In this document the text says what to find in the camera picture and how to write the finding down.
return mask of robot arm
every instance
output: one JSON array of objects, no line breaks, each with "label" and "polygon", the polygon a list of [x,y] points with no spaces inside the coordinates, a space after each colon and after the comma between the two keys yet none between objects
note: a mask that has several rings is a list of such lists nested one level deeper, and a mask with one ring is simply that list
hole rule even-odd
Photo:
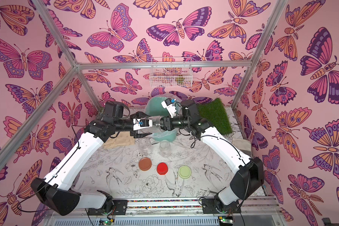
[{"label": "robot arm", "polygon": [[137,112],[129,119],[123,118],[123,104],[107,102],[101,120],[93,120],[85,128],[78,143],[44,179],[35,178],[31,184],[39,200],[61,215],[74,209],[95,208],[103,213],[112,210],[112,196],[99,193],[79,193],[70,189],[72,183],[91,155],[112,137],[115,132],[130,131],[134,138],[154,132],[186,128],[197,139],[210,146],[227,163],[235,174],[230,186],[215,196],[218,210],[226,211],[238,199],[247,199],[263,184],[263,166],[259,158],[252,159],[228,142],[206,119],[199,116],[193,100],[181,102],[182,116],[175,116],[170,99],[162,103],[171,116],[162,117]]}]

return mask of beige cloth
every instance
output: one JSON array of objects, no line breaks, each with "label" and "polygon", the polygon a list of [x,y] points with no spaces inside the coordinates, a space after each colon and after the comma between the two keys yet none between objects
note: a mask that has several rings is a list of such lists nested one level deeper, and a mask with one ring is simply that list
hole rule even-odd
[{"label": "beige cloth", "polygon": [[129,145],[134,145],[134,138],[130,136],[130,132],[120,132],[117,138],[108,138],[107,142],[105,142],[102,147],[105,149],[110,149],[117,146]]}]

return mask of wire basket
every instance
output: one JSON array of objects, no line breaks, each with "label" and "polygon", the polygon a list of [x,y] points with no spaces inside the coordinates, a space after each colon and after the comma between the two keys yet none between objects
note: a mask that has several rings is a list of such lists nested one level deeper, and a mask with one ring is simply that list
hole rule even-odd
[{"label": "wire basket", "polygon": [[182,61],[183,57],[171,57],[172,61],[166,61],[166,57],[153,57],[151,59],[151,72],[149,82],[152,88],[160,85],[164,87],[192,87],[192,59]]}]

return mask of butterfly wallpaper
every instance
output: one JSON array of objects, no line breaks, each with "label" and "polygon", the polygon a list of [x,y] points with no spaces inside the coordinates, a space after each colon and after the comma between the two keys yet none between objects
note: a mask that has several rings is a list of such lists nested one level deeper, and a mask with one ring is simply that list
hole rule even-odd
[{"label": "butterfly wallpaper", "polygon": [[339,223],[339,3],[288,4],[237,118],[287,224]]}]

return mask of black bracket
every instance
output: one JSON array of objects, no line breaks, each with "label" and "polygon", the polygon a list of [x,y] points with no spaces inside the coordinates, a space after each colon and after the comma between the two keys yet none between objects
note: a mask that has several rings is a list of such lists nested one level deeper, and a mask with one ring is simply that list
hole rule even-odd
[{"label": "black bracket", "polygon": [[[201,199],[202,202],[202,211],[203,213],[219,213],[216,209],[215,203],[214,203],[215,199]],[[231,213],[241,213],[241,209],[236,211],[236,208],[239,206],[239,201],[233,202],[230,204],[230,211]]]},{"label": "black bracket", "polygon": [[[125,215],[127,210],[128,200],[113,200],[115,209],[113,215]],[[90,216],[100,216],[101,211],[99,209],[88,209],[88,215]]]}]

